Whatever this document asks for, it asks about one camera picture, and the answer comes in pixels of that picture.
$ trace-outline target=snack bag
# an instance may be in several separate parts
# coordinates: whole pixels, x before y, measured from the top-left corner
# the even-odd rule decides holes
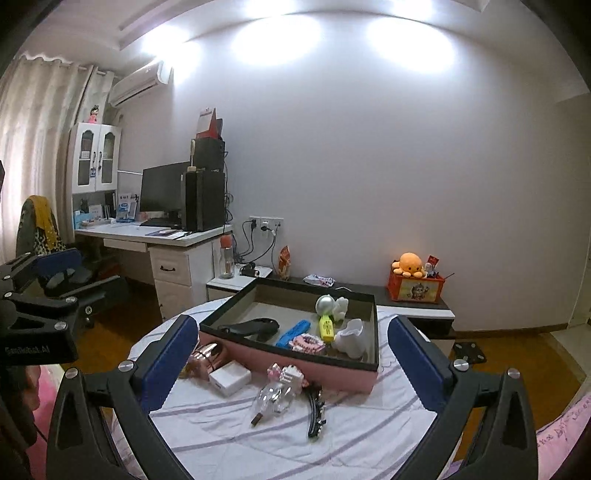
[[[284,246],[279,253],[279,278],[282,280],[290,279],[291,254],[288,245]]]

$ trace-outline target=doll figurine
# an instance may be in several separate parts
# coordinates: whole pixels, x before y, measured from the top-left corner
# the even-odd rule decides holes
[[[99,115],[99,106],[95,105],[91,110],[90,110],[90,117],[88,118],[87,123],[88,124],[95,124],[96,123],[96,117]]]

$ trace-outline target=white bedsheet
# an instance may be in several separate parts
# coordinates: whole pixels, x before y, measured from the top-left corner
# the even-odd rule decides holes
[[[188,310],[201,322],[227,299]],[[151,418],[184,467],[196,479],[390,479],[423,438],[436,414],[426,410],[388,347],[387,329],[395,316],[378,307],[380,367],[370,395],[323,391],[326,425],[309,440],[309,405],[300,395],[282,416],[251,427],[252,404],[265,385],[263,375],[230,398],[208,383],[177,380],[161,410]],[[173,318],[131,349],[137,359],[158,340]],[[113,418],[115,444],[130,473],[145,478]]]

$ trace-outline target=glass bottle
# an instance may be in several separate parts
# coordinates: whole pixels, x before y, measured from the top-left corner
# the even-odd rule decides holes
[[[234,276],[234,251],[232,248],[232,236],[220,237],[220,278],[232,278]]]

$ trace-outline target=yellow highlighter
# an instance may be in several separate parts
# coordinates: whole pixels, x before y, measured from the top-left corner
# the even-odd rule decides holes
[[[320,338],[325,343],[330,343],[335,339],[335,329],[332,325],[332,320],[328,315],[320,318]]]
[[[322,295],[316,301],[316,313],[320,316],[320,338],[323,342],[330,343],[335,339],[335,328],[329,315],[335,307],[335,300],[330,295]]]

